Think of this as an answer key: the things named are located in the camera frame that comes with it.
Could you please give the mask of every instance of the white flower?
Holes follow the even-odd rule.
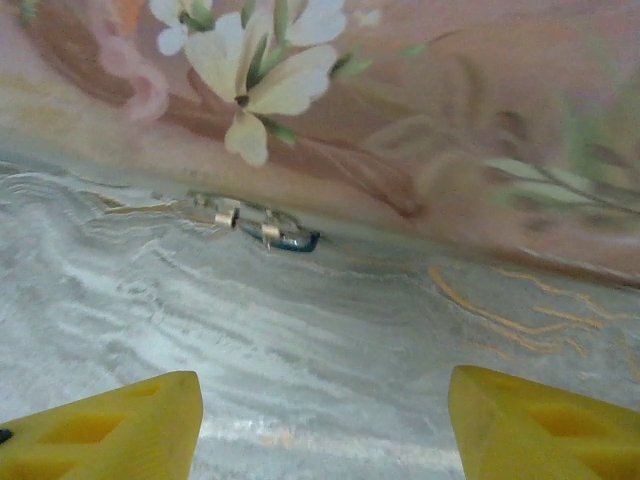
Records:
[[[347,27],[345,0],[289,0],[286,39],[297,47],[335,40]]]
[[[185,47],[187,58],[202,80],[238,110],[225,135],[225,147],[253,166],[268,159],[267,130],[259,116],[299,115],[329,88],[329,72],[338,54],[317,46],[293,55],[273,68],[260,82],[247,88],[253,57],[267,35],[272,18],[264,11],[252,15],[246,30],[239,13],[221,16],[213,31],[195,33]]]
[[[154,17],[167,25],[158,35],[158,50],[163,55],[175,55],[184,47],[189,27],[182,16],[195,15],[195,8],[211,10],[213,0],[150,0],[149,9]]]

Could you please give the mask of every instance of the marble floor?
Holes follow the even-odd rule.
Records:
[[[193,480],[462,479],[451,370],[637,409],[640,296],[333,238],[312,255],[0,164],[0,421],[172,370],[205,418]]]

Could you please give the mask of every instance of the small metal clip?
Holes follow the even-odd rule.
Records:
[[[193,192],[189,196],[195,207],[212,209],[216,225],[239,228],[268,249],[311,253],[320,239],[318,232],[300,227],[293,217],[260,205],[206,193]]]

